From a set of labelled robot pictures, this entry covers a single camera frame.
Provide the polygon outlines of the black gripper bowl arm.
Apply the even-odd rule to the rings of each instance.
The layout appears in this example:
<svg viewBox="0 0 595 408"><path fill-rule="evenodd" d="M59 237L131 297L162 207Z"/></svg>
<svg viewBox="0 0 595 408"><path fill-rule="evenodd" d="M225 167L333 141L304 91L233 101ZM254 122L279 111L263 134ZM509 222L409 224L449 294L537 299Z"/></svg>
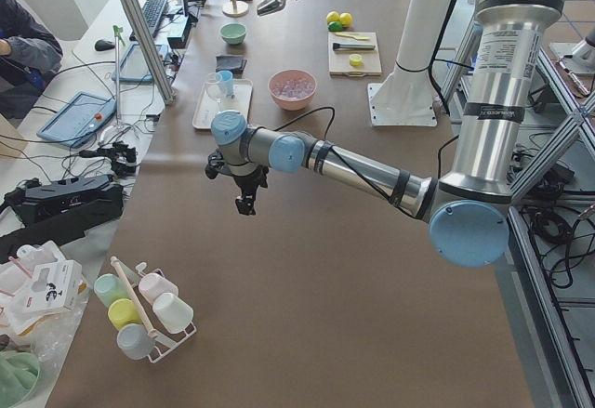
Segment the black gripper bowl arm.
<svg viewBox="0 0 595 408"><path fill-rule="evenodd" d="M233 180L239 187L241 195L235 199L238 213L244 216L254 216L255 199L258 188L267 189L269 168L267 166L258 165L254 171L245 176L235 175Z"/></svg>

